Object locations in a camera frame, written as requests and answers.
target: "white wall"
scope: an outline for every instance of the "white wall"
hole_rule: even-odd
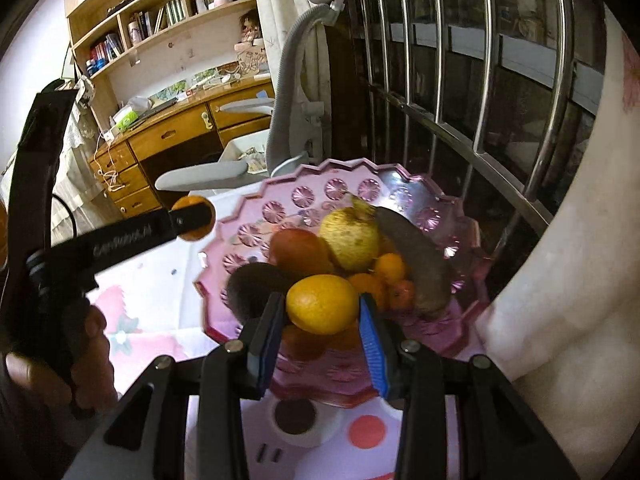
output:
[[[134,95],[149,97],[202,70],[236,60],[234,45],[240,41],[242,14],[230,14],[158,43],[140,52],[137,65],[117,66],[110,78],[118,102]]]
[[[0,171],[16,149],[33,98],[60,77],[68,44],[64,0],[40,0],[0,61]]]

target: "black cable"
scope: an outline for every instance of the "black cable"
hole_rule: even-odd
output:
[[[78,228],[76,227],[76,219],[74,218],[74,213],[71,211],[71,208],[55,193],[51,194],[52,198],[55,198],[58,202],[62,204],[62,207],[66,209],[66,212],[69,214],[69,218],[71,218],[71,227],[74,230],[74,238],[78,236]]]

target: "bed cover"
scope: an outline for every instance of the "bed cover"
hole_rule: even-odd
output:
[[[216,217],[221,219],[232,213],[240,196],[259,187],[260,183],[256,183],[218,195],[211,191],[196,194],[209,198]],[[201,329],[202,300],[193,286],[202,270],[198,253],[213,236],[212,232],[192,243],[178,239],[96,276],[98,289],[89,294],[89,299],[107,319],[110,358],[120,393],[160,354],[179,361],[203,356],[216,347]],[[479,348],[477,340],[473,340],[459,357],[468,358]],[[191,399],[186,428],[185,476],[189,480],[196,478],[197,400]],[[448,410],[452,409],[452,402],[447,399]],[[242,402],[252,480],[393,478],[402,411],[380,398],[350,410],[313,402],[311,427],[302,434],[289,434],[276,422],[278,404],[271,394],[260,402]],[[454,480],[458,477],[457,429],[447,425],[449,479]]]

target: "drawer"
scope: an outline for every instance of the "drawer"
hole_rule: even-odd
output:
[[[148,185],[149,183],[146,181],[145,175],[142,173],[142,170],[140,170],[139,165],[136,164],[119,173],[116,177],[114,187],[124,186],[123,188],[117,191],[106,190],[104,195],[115,202]]]
[[[150,126],[131,137],[129,144],[138,160],[143,160],[213,129],[207,105],[203,104]]]
[[[126,142],[113,146],[107,153],[103,153],[96,160],[91,160],[89,165],[95,174],[98,174],[98,170],[102,168],[102,171],[117,171],[121,172],[126,170],[129,166],[133,166],[136,163],[136,159],[133,157],[133,153],[129,149],[129,145]]]
[[[160,207],[160,203],[154,195],[153,189],[149,186],[131,193],[129,196],[114,203],[124,218],[130,218]]]
[[[269,97],[274,96],[273,86],[269,82],[260,86],[253,86],[251,88],[246,88],[245,90],[233,92],[232,94],[224,95],[213,99],[213,101],[209,101],[209,108],[211,110],[211,113],[213,114],[213,119],[216,121],[218,130],[228,128],[230,126],[235,126],[236,124],[245,123],[247,121],[250,121],[251,119],[264,117],[263,114],[235,114],[231,112],[220,111],[220,107],[227,103],[232,103],[233,101],[242,101],[244,99],[255,99],[256,94],[258,94],[262,90],[267,92],[267,95]]]
[[[222,146],[225,147],[231,139],[259,132],[260,130],[267,130],[269,128],[269,124],[271,124],[271,118],[262,117],[255,121],[249,121],[248,123],[242,123],[237,126],[232,126],[231,128],[226,128],[225,130],[220,130],[218,132],[220,142],[222,142]]]

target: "fruit plate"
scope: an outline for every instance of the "fruit plate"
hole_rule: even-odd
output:
[[[456,271],[444,314],[424,320],[414,314],[385,313],[404,334],[443,356],[454,357],[468,342],[469,325],[488,305],[484,286],[491,260],[480,248],[478,224],[464,216],[462,200],[444,195],[428,176],[410,175],[397,164],[366,159],[300,166],[295,173],[264,181],[260,191],[240,198],[231,216],[216,222],[204,248],[205,269],[195,282],[204,298],[204,331],[218,343],[238,337],[241,325],[226,307],[226,282],[238,267],[266,262],[273,233],[298,227],[314,233],[322,218],[351,205],[350,194],[407,217],[442,250]],[[376,396],[361,348],[327,349],[303,361],[278,356],[271,390],[279,398],[318,400],[352,408]]]

